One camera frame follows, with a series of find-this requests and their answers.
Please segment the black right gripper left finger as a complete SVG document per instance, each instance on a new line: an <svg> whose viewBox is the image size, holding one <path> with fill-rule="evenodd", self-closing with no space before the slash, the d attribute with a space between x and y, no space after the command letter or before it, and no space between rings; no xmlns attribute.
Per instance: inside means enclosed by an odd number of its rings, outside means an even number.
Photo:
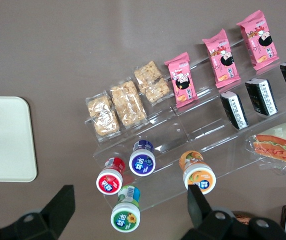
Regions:
<svg viewBox="0 0 286 240"><path fill-rule="evenodd" d="M57 240L75 212L73 185L64 185L40 212L0 228L0 240Z"/></svg>

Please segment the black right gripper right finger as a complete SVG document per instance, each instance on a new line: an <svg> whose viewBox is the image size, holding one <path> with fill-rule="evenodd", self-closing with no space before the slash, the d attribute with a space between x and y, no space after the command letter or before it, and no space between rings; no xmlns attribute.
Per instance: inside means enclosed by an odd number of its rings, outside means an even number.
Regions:
<svg viewBox="0 0 286 240"><path fill-rule="evenodd" d="M197 185L188 186L187 200L193 228L183 240L286 240L286 232L273 220L254 217L244 224L223 210L213 210Z"/></svg>

